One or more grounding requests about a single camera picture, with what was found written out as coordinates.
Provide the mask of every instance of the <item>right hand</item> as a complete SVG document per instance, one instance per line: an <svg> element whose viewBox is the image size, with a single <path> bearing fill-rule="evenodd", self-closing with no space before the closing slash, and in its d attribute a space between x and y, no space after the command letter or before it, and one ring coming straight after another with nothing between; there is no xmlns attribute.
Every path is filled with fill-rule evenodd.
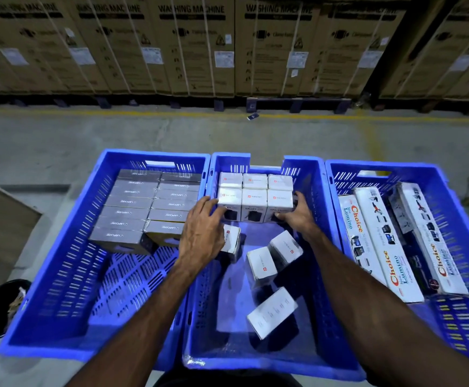
<svg viewBox="0 0 469 387"><path fill-rule="evenodd" d="M296 191L298 202L297 207L293 212L288 213L276 213L276 217L279 220L286 221L290 227L297 232L301 232L303 235L315 230L317 225L313 219L310 208L306 203L306 198L300 191Z"/></svg>

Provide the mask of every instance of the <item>left hand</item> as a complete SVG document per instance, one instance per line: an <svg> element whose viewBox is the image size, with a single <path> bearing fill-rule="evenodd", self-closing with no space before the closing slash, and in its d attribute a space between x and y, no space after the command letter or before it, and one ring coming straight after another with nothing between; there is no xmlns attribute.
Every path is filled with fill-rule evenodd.
<svg viewBox="0 0 469 387"><path fill-rule="evenodd" d="M210 200L207 195L202 197L188 212L182 230L177 262L196 274L204 269L225 245L224 224L220 223L220 219L226 208L219 206L210 215L217 202L217 199Z"/></svg>

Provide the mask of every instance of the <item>gray product box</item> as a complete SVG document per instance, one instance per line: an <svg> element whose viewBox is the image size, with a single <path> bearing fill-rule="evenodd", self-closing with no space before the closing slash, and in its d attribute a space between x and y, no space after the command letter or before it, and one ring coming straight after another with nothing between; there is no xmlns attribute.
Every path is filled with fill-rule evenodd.
<svg viewBox="0 0 469 387"><path fill-rule="evenodd" d="M119 219L146 220L149 209L123 208L117 206L104 206L100 216L116 217Z"/></svg>
<svg viewBox="0 0 469 387"><path fill-rule="evenodd" d="M162 200L197 201L198 196L199 193L197 191L158 189L156 192L156 198L161 198Z"/></svg>
<svg viewBox="0 0 469 387"><path fill-rule="evenodd" d="M144 182L159 182L161 171L121 169L116 179Z"/></svg>
<svg viewBox="0 0 469 387"><path fill-rule="evenodd" d="M152 209L185 210L188 212L196 203L197 201L163 200L156 198L152 203Z"/></svg>
<svg viewBox="0 0 469 387"><path fill-rule="evenodd" d="M192 174L190 172L163 172L161 174L162 181L177 182L200 182L202 174Z"/></svg>
<svg viewBox="0 0 469 387"><path fill-rule="evenodd" d="M143 231L123 231L95 228L89 240L109 252L126 254L150 254L152 242Z"/></svg>
<svg viewBox="0 0 469 387"><path fill-rule="evenodd" d="M130 196L110 195L104 204L105 206L120 206L124 208L150 209L153 203L152 198L139 198Z"/></svg>
<svg viewBox="0 0 469 387"><path fill-rule="evenodd" d="M109 195L154 198L157 182L117 180Z"/></svg>
<svg viewBox="0 0 469 387"><path fill-rule="evenodd" d="M188 211L184 210L151 209L148 214L148 219L184 223L187 215Z"/></svg>
<svg viewBox="0 0 469 387"><path fill-rule="evenodd" d="M173 182L173 181L161 181L158 189L166 190L180 190L180 191L199 191L200 183L198 182Z"/></svg>
<svg viewBox="0 0 469 387"><path fill-rule="evenodd" d="M177 247L184 227L184 223L150 220L145 233L160 246Z"/></svg>
<svg viewBox="0 0 469 387"><path fill-rule="evenodd" d="M100 216L95 224L95 228L109 228L123 231L142 231L145 227L145 224L145 220Z"/></svg>

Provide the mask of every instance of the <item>concrete floor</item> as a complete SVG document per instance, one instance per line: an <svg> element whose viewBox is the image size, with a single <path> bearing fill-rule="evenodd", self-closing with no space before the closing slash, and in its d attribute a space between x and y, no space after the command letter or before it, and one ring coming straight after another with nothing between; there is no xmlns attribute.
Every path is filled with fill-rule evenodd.
<svg viewBox="0 0 469 387"><path fill-rule="evenodd" d="M469 193L469 117L457 113L433 112L427 117L413 111L350 110L346 116L262 111L259 118L248 121L243 109L214 113L207 109L176 112L155 106L114 110L3 106L0 185L12 185L12 190L18 185L69 188L66 193L16 193L45 216L13 277L35 277L96 159L106 148L250 152L251 164L271 166L280 165L283 155L430 162L444 170L459 197ZM81 365L76 361L0 358L0 386L61 386ZM159 375L154 372L149 385ZM304 386L353 385L308 377L298 380Z"/></svg>

